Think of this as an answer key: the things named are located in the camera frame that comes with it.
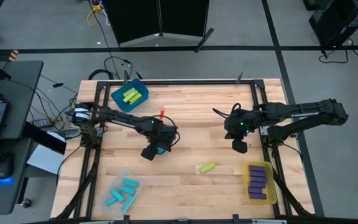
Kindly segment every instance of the yellow tray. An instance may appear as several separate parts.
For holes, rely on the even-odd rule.
[[[266,188],[262,189],[262,193],[266,195],[266,199],[249,198],[249,194],[248,194],[248,187],[250,182],[249,166],[261,166],[265,168],[267,183],[266,183]],[[277,201],[274,178],[273,178],[273,168],[272,168],[272,164],[269,162],[246,162],[246,166],[244,168],[244,186],[245,186],[244,190],[246,193],[246,197],[248,198],[248,201],[250,203],[272,205]]]

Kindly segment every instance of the computer mouse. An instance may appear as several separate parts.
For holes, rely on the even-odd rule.
[[[0,156],[0,179],[6,179],[13,175],[14,158],[10,152]]]

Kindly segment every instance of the teal block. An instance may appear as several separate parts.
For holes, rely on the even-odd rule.
[[[134,196],[130,195],[127,199],[127,201],[124,203],[124,205],[121,207],[121,211],[125,212],[129,205],[132,203],[132,201],[134,200]]]
[[[134,195],[135,194],[135,190],[130,188],[130,187],[126,187],[126,186],[119,186],[119,190],[125,193],[129,193],[130,195]]]
[[[115,197],[110,198],[109,200],[106,201],[106,206],[112,205],[114,202],[116,202],[116,200],[117,199]]]
[[[116,189],[112,189],[111,194],[112,194],[112,196],[114,196],[119,202],[123,202],[123,201],[124,201],[124,197],[123,197]]]
[[[131,187],[137,187],[139,184],[134,180],[123,179],[122,183]]]

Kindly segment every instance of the black partition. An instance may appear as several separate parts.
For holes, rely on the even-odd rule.
[[[118,45],[152,34],[204,37],[209,0],[105,0]]]

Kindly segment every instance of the black metal frame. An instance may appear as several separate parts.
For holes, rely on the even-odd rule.
[[[257,98],[257,88],[260,90],[260,93],[262,95],[262,103],[267,103],[267,95],[266,95],[266,91],[265,91],[265,85],[264,85],[264,81],[263,80],[143,80],[143,83],[145,85],[249,85],[250,89],[251,89],[251,93],[252,93],[252,100],[254,102],[254,106],[258,105],[258,98]],[[104,98],[103,98],[103,105],[102,107],[108,106],[108,101],[110,98],[110,88],[112,86],[116,86],[116,85],[122,85],[121,81],[98,81],[97,85],[96,85],[96,93],[94,96],[94,104],[99,106],[99,99],[101,96],[101,90],[104,90]],[[264,154],[264,159],[265,161],[270,162],[270,156],[269,156],[269,150],[268,150],[268,144],[267,144],[267,138],[266,136],[262,136],[260,134],[260,140],[262,142],[262,151]],[[100,152],[101,152],[101,145],[95,149],[95,155],[94,155],[94,161],[96,161],[97,163],[100,160]],[[86,177],[86,172],[88,170],[88,164],[89,164],[89,159],[90,159],[90,150],[92,150],[91,148],[86,148],[85,153],[84,153],[84,160],[83,160],[83,165],[81,168],[81,175],[80,175],[80,182],[79,182],[79,187],[83,185],[84,181],[85,181],[85,177]],[[275,163],[276,163],[276,168],[278,170],[278,176],[280,178],[280,180],[285,183],[285,178],[284,178],[284,174],[283,174],[283,168],[282,168],[282,163],[280,160],[280,156],[279,156],[279,152],[277,151],[277,155],[275,156]],[[92,179],[91,183],[90,183],[90,187],[89,187],[89,197],[88,197],[88,201],[87,201],[87,206],[86,206],[86,215],[85,218],[91,218],[91,213],[92,213],[92,209],[93,209],[93,201],[94,201],[94,194],[95,194],[95,189],[96,189],[96,178],[97,175],[94,176],[94,178]],[[80,203],[77,204],[75,211],[74,211],[74,218],[79,218],[80,217],[80,210],[81,210],[81,203],[82,201],[80,200]],[[283,202],[285,205],[285,214],[286,215],[291,215],[292,211],[291,211],[291,205],[288,202],[287,198],[283,195]],[[275,217],[278,217],[280,215],[282,215],[280,213],[280,209],[278,207],[278,202],[276,202],[273,205],[273,212]],[[246,222],[246,223],[250,223],[250,219],[246,219],[246,220],[240,220],[238,219],[240,222]],[[150,221],[142,221],[142,222],[148,222],[148,223],[171,223],[168,220],[150,220]],[[192,223],[232,223],[233,219],[227,219],[227,220],[191,220]]]

